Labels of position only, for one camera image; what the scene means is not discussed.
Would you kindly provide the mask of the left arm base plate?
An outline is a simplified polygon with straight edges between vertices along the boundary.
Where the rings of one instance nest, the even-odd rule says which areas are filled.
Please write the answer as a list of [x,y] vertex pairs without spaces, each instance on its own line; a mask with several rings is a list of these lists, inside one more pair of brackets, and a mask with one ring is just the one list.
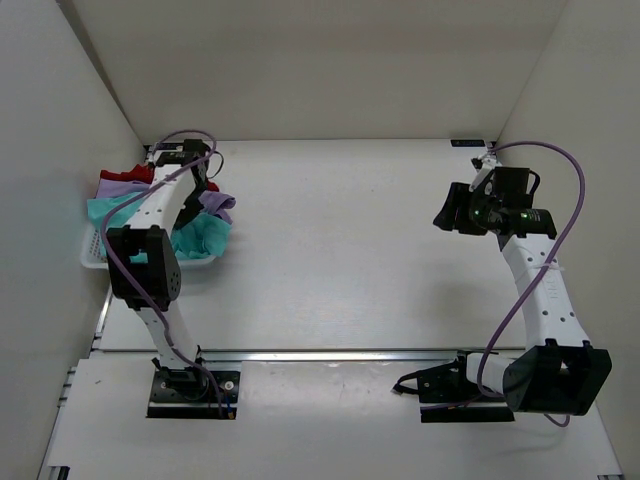
[[151,419],[235,420],[241,372],[211,370],[220,390],[217,396],[209,378],[193,370],[156,370],[146,416]]

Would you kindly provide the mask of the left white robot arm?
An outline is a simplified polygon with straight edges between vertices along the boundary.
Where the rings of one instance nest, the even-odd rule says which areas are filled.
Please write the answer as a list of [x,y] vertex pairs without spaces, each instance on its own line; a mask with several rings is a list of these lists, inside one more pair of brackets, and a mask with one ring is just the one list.
[[186,139],[180,151],[153,155],[153,180],[139,205],[121,227],[110,227],[109,212],[100,227],[107,253],[111,287],[141,319],[151,335],[159,370],[176,371],[174,385],[188,398],[208,389],[209,373],[196,364],[198,347],[191,339],[176,300],[181,270],[171,245],[174,229],[199,213],[199,196],[206,190],[211,147]]

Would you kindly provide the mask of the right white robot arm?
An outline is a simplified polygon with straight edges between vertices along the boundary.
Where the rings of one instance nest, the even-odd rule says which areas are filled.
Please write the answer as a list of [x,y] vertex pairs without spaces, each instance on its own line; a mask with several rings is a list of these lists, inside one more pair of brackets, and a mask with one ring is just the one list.
[[460,400],[495,395],[514,412],[583,416],[612,369],[580,325],[557,259],[552,215],[533,206],[539,177],[527,168],[484,166],[470,184],[454,182],[433,223],[444,231],[492,233],[518,292],[514,313],[525,324],[525,352],[509,360],[470,353],[448,376]]

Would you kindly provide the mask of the teal t shirt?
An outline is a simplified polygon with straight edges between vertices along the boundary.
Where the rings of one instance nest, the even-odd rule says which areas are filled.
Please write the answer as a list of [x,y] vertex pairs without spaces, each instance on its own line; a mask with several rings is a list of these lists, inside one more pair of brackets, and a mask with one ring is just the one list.
[[[134,193],[115,198],[89,199],[87,214],[90,223],[96,229],[100,229],[104,217],[112,209],[137,195],[138,193]],[[171,233],[170,240],[177,259],[222,256],[227,246],[231,225],[202,209],[186,226],[174,229]]]

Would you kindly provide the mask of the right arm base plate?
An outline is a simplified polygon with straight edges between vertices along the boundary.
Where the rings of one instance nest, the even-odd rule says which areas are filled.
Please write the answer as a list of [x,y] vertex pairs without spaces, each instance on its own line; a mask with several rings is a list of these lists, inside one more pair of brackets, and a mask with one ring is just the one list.
[[392,392],[418,398],[423,424],[515,421],[502,400],[482,395],[453,364],[405,374],[393,385]]

